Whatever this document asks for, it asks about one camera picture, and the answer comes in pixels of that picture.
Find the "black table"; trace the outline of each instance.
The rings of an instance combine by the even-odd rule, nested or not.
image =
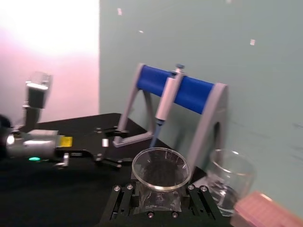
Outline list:
[[[39,129],[59,130],[73,136],[77,148],[98,149],[101,138],[97,127],[111,128],[120,114],[111,113],[55,122],[40,123]],[[129,120],[130,136],[146,132]],[[112,158],[135,157],[148,148],[150,141],[108,149]],[[158,147],[169,148],[161,141]],[[204,173],[198,169],[194,178]],[[0,227],[91,227],[99,222],[112,186],[130,182],[131,167],[118,171],[96,167],[89,159],[71,159],[67,169],[52,163],[27,160],[3,160],[0,163]]]

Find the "pipette stand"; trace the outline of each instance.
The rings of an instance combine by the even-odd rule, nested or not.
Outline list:
[[[149,129],[146,133],[121,138],[115,137],[114,145],[121,147],[144,140],[149,140],[155,132],[155,117],[152,111],[151,94],[160,96],[163,93],[166,79],[171,72],[156,69],[145,64],[138,66],[133,88],[128,98],[124,113],[121,115],[118,130],[126,130],[128,115],[131,111],[137,93],[142,90],[149,117]],[[224,148],[226,137],[228,86],[222,83],[208,83],[184,76],[174,103],[201,115],[193,141],[187,154],[187,163],[193,170],[196,161],[205,160],[207,151],[205,145],[210,134],[215,133],[215,149]]]

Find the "teal wall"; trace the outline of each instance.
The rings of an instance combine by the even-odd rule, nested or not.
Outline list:
[[[140,62],[182,63],[191,77],[228,84],[226,147],[254,162],[253,190],[303,217],[302,9],[302,0],[101,0],[101,113],[123,111]],[[131,118],[146,127],[142,96]],[[160,138],[185,155],[198,119],[174,106]]]

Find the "glass beaker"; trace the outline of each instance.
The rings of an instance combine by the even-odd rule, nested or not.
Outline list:
[[[206,184],[223,216],[230,217],[235,203],[250,190],[254,166],[238,152],[217,149],[210,155]]]
[[[168,148],[149,148],[134,158],[132,169],[141,183],[139,212],[181,211],[180,188],[191,177],[184,157]]]

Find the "green led light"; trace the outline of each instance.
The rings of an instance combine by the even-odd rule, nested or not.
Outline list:
[[[30,157],[28,160],[30,160],[30,161],[39,161],[40,158],[39,157]]]

